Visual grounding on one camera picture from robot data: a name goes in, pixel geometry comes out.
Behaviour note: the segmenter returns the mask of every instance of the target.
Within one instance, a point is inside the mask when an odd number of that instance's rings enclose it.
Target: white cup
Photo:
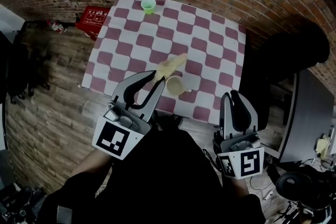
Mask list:
[[[180,76],[171,76],[167,79],[166,82],[167,91],[171,95],[180,95],[185,91],[190,92],[191,90],[187,90],[186,86],[183,82],[183,79]]]

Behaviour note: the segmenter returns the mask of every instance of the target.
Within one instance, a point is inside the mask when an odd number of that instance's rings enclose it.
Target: red box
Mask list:
[[[109,13],[109,8],[87,6],[76,27],[84,31],[92,40],[96,40]]]

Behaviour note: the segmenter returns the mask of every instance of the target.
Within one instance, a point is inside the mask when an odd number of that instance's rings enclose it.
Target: wooden floor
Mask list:
[[[104,114],[110,98],[80,87],[94,42],[81,31],[70,27],[58,34],[48,27],[29,25],[22,40],[30,48],[40,48],[51,54],[44,71],[48,73],[50,90],[35,89],[33,97],[7,100],[7,139],[10,158],[17,180],[23,186],[42,187],[47,193],[59,189],[72,169],[93,150],[91,140],[99,114]],[[214,128],[185,120],[181,126],[201,148],[214,156],[212,137]],[[257,194],[265,216],[272,220],[287,202],[274,195],[266,173],[253,177],[250,193]]]

